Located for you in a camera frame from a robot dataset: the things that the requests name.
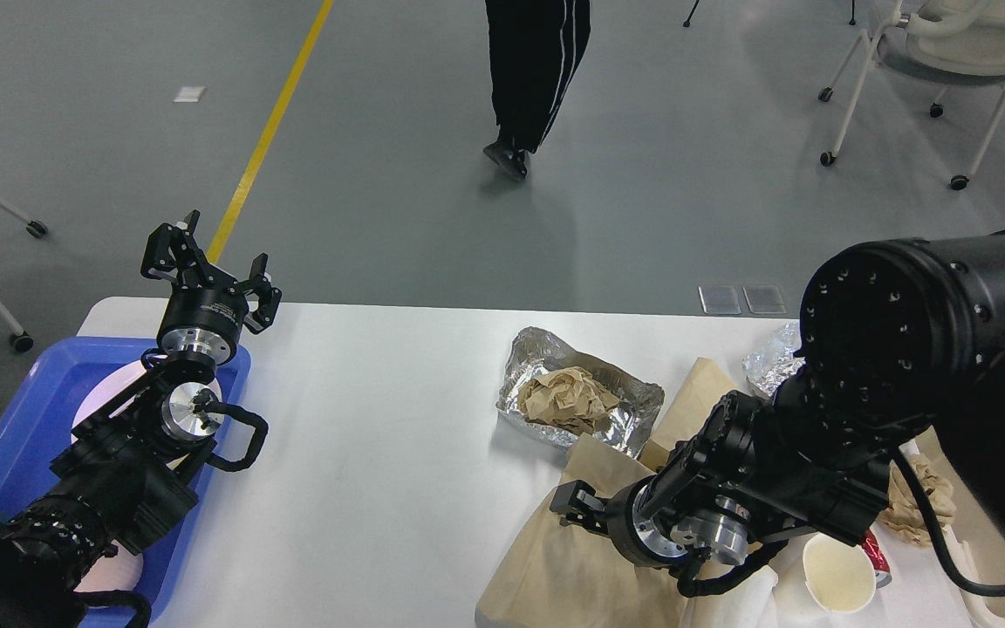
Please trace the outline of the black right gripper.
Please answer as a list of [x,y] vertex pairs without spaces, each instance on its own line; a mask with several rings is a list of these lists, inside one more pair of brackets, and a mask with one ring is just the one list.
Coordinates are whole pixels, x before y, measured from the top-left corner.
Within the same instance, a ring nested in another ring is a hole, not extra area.
[[638,567],[699,569],[706,562],[739,565],[749,556],[751,496],[705,478],[675,485],[658,476],[612,498],[585,481],[554,490],[550,512],[562,526],[609,533],[614,548]]

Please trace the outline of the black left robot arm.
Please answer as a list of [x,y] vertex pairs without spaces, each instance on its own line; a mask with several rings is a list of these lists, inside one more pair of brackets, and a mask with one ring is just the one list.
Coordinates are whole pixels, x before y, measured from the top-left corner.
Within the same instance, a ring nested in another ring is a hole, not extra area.
[[0,627],[76,627],[94,608],[125,607],[131,627],[150,624],[150,601],[132,590],[81,592],[103,557],[140,554],[198,505],[203,466],[251,468],[269,427],[211,390],[238,353],[243,330],[274,323],[282,291],[254,258],[243,281],[209,262],[195,241],[199,211],[162,223],[140,273],[172,285],[145,371],[72,429],[51,462],[58,481],[0,524]]

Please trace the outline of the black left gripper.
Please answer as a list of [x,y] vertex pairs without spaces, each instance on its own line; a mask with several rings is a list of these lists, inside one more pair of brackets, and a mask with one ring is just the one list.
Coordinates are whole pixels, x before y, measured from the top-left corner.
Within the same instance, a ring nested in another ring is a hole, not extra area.
[[174,286],[157,330],[157,346],[167,353],[206,353],[216,365],[235,357],[243,325],[252,334],[271,327],[282,303],[282,290],[272,285],[269,255],[252,259],[249,275],[235,285],[235,295],[215,286],[215,267],[196,243],[196,209],[177,223],[163,222],[151,232],[140,263],[140,275]]

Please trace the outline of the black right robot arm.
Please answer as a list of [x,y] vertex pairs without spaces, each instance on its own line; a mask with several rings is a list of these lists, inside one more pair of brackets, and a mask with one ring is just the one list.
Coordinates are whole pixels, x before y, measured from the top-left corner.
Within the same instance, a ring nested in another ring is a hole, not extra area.
[[551,512],[667,570],[683,597],[721,595],[795,537],[860,545],[897,466],[946,576],[1005,597],[954,567],[901,452],[934,428],[1005,539],[1005,230],[846,248],[810,279],[799,337],[803,365],[769,401],[730,391],[658,473],[611,498],[566,482]]

